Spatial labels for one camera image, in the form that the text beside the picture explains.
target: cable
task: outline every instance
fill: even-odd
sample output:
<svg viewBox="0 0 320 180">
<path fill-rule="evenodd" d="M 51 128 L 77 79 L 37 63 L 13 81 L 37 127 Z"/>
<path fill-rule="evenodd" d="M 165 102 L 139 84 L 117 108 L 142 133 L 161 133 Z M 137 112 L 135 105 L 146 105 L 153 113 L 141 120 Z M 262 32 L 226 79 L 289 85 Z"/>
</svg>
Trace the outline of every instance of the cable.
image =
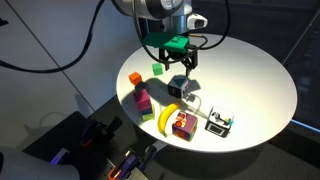
<svg viewBox="0 0 320 180">
<path fill-rule="evenodd" d="M 133 21 L 134 21 L 134 26 L 135 26 L 135 29 L 136 29 L 136 33 L 139 37 L 139 41 L 142 45 L 142 47 L 144 48 L 144 50 L 147 52 L 147 54 L 155 61 L 157 61 L 158 63 L 163 63 L 163 64 L 173 64 L 173 63 L 176 63 L 176 62 L 180 62 L 180 61 L 184 61 L 185 59 L 187 58 L 190 58 L 192 55 L 194 55 L 199 49 L 201 49 L 207 42 L 208 42 L 208 39 L 203 36 L 203 35 L 193 35 L 193 37 L 200 37 L 200 38 L 203 38 L 205 39 L 205 42 L 203 44 L 201 44 L 199 47 L 197 47 L 196 49 L 194 49 L 193 51 L 187 53 L 187 55 L 185 55 L 184 57 L 182 58 L 179 58 L 179 59 L 175 59 L 173 61 L 161 61 L 160 59 L 156 58 L 148 49 L 148 47 L 144 44 L 143 42 L 143 39 L 142 39 L 142 35 L 141 35 L 141 30 L 140 30 L 140 25 L 139 25 L 139 22 L 138 22 L 138 17 L 137 17 L 137 12 L 136 12 L 136 0 L 132 0 L 132 17 L 133 17 Z"/>
<path fill-rule="evenodd" d="M 94 16 L 93 16 L 91 24 L 90 24 L 90 28 L 89 28 L 89 32 L 88 32 L 88 35 L 87 35 L 87 39 L 86 39 L 85 45 L 84 45 L 80 55 L 75 60 L 73 60 L 71 63 L 69 63 L 69 64 L 67 64 L 65 66 L 59 67 L 59 68 L 54 68 L 54 69 L 32 70 L 32 69 L 24 69 L 24 68 L 21 68 L 21 67 L 17 67 L 17 66 L 14 66 L 12 64 L 9 64 L 7 62 L 4 62 L 4 61 L 0 60 L 0 66 L 5 67 L 5 68 L 9 68 L 9 69 L 12 69 L 12 70 L 17 70 L 17 71 L 22 71 L 22 72 L 30 72 L 30 73 L 37 73 L 37 74 L 56 73 L 56 72 L 64 71 L 64 70 L 74 66 L 75 64 L 77 64 L 83 58 L 83 56 L 86 54 L 86 52 L 87 52 L 87 50 L 88 50 L 88 48 L 89 48 L 89 46 L 91 44 L 91 40 L 92 40 L 92 36 L 93 36 L 92 30 L 93 30 L 96 18 L 97 18 L 98 14 L 99 14 L 99 11 L 100 11 L 101 6 L 103 5 L 104 1 L 105 0 L 100 0 L 98 5 L 96 6 L 96 9 L 95 9 L 95 12 L 94 12 Z"/>
<path fill-rule="evenodd" d="M 231 13 L 230 13 L 230 7 L 229 7 L 229 0 L 224 0 L 225 4 L 226 4 L 226 9 L 227 9 L 227 27 L 226 30 L 224 31 L 221 39 L 215 43 L 214 45 L 208 46 L 208 47 L 202 47 L 200 48 L 200 50 L 208 50 L 208 49 L 212 49 L 215 48 L 217 46 L 219 46 L 224 39 L 227 37 L 228 33 L 229 33 L 229 29 L 230 29 L 230 25 L 231 25 Z"/>
</svg>

